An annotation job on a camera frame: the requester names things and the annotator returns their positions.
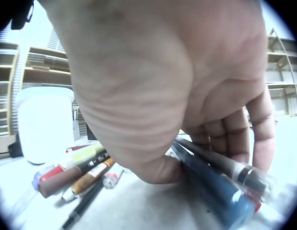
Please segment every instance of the brown marker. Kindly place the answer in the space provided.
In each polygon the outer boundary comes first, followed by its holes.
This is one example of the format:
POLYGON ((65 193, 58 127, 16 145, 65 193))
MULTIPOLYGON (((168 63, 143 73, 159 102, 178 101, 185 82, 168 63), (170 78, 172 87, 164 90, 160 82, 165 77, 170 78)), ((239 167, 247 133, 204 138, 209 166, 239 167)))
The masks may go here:
POLYGON ((74 166, 68 170, 60 172, 52 177, 49 177, 38 184, 38 189, 45 198, 53 195, 65 185, 79 179, 82 175, 88 172, 94 166, 99 165, 99 162, 109 158, 107 151, 102 151, 94 159, 74 166))
POLYGON ((85 191, 95 181, 97 181, 98 178, 101 177, 113 164, 114 161, 112 158, 108 158, 104 162, 98 164, 72 184, 71 187, 63 194, 62 198, 65 201, 73 200, 78 194, 85 191))

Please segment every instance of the yellow marker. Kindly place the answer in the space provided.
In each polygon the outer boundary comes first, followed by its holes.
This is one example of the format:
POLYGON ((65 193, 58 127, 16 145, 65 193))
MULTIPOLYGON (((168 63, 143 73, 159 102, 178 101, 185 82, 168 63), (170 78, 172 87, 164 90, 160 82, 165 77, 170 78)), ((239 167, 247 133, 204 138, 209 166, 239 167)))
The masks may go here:
POLYGON ((74 150, 73 152, 68 152, 60 161, 59 165, 63 170, 67 170, 85 162, 86 160, 90 160, 103 150, 105 150, 105 148, 99 142, 95 145, 89 145, 81 149, 74 150))

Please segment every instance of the clear plastic pen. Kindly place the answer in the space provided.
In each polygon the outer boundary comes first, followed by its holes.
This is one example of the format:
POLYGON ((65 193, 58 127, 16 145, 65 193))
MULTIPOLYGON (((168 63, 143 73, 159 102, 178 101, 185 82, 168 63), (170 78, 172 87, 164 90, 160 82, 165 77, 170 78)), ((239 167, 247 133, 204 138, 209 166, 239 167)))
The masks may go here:
POLYGON ((255 201, 268 204, 284 215, 288 214, 287 212, 295 205, 297 200, 296 185, 280 181, 246 163, 240 163, 214 151, 203 149, 181 137, 176 137, 175 140, 231 178, 255 201))

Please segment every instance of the red pen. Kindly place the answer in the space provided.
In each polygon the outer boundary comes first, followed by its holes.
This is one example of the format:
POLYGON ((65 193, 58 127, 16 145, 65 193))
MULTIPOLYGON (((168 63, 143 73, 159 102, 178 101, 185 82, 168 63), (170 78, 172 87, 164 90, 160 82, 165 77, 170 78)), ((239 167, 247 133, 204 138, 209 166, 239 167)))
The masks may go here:
POLYGON ((63 172, 63 169, 59 165, 57 165, 56 167, 52 168, 47 173, 43 174, 40 177, 39 181, 44 181, 45 179, 52 177, 54 175, 57 175, 58 173, 61 173, 61 172, 63 172))
POLYGON ((81 148, 86 147, 86 146, 89 146, 89 144, 87 144, 87 145, 80 145, 80 146, 74 146, 74 147, 69 147, 69 148, 66 149, 65 152, 72 152, 72 151, 74 151, 76 149, 81 149, 81 148))

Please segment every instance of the marker label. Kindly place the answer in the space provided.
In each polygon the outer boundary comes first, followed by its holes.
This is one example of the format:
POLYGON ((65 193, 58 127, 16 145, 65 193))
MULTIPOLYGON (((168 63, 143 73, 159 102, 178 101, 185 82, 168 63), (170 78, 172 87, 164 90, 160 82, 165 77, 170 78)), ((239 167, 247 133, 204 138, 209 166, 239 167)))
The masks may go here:
POLYGON ((95 147, 94 146, 90 146, 86 149, 80 149, 80 150, 82 150, 82 151, 79 153, 76 153, 75 155, 72 156, 73 161, 81 160, 85 156, 90 156, 90 155, 94 156, 95 155, 95 147))
POLYGON ((115 173, 107 173, 105 176, 113 176, 115 179, 118 179, 118 176, 115 173))
POLYGON ((101 174, 103 170, 107 168, 107 165, 104 163, 98 164, 95 168, 91 169, 88 174, 92 175, 93 177, 97 177, 101 174))
MULTIPOLYGON (((108 152, 105 153, 105 157, 109 157, 109 153, 108 152)), ((105 157, 99 156, 97 159, 99 160, 99 162, 103 162, 105 160, 105 157)))

